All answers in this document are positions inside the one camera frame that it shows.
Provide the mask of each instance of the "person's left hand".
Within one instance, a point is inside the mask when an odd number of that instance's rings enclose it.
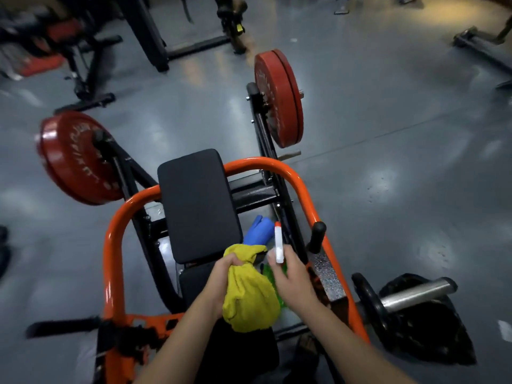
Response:
[[[237,258],[237,255],[230,253],[229,255],[217,260],[213,270],[211,270],[208,282],[202,290],[200,296],[204,302],[211,305],[215,319],[222,317],[222,304],[227,292],[227,271],[232,265],[243,265],[244,262]]]

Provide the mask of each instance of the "person's right hand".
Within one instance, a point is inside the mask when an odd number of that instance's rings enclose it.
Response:
[[[290,245],[284,245],[283,249],[288,267],[286,275],[281,269],[281,264],[275,262],[275,248],[268,252],[268,264],[274,273],[279,296],[293,312],[302,317],[305,311],[314,307],[319,300],[311,285],[308,271],[297,254]]]

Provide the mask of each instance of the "black handle grip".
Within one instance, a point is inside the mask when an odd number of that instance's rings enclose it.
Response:
[[[313,224],[313,227],[311,228],[311,240],[308,244],[308,251],[313,254],[320,253],[326,230],[327,226],[322,221],[318,221]]]
[[[45,321],[31,324],[26,332],[27,338],[48,337],[51,335],[88,332],[101,324],[99,317],[71,319],[69,321]]]

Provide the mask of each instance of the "yellow cloth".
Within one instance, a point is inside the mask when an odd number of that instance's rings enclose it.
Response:
[[[229,267],[227,294],[222,305],[224,320],[240,333],[268,329],[281,312],[272,284],[253,266],[256,254],[265,250],[264,245],[234,244],[224,252],[224,256],[235,253],[246,263]]]

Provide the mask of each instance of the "red weight plate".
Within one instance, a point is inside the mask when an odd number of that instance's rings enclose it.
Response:
[[[38,151],[54,182],[68,195],[87,205],[102,205],[122,198],[112,167],[102,161],[93,145],[93,118],[68,111],[41,124]]]
[[[257,54],[254,76],[269,104],[267,120],[272,138],[281,148],[298,143],[304,128],[302,106],[297,82],[285,56],[279,50]]]

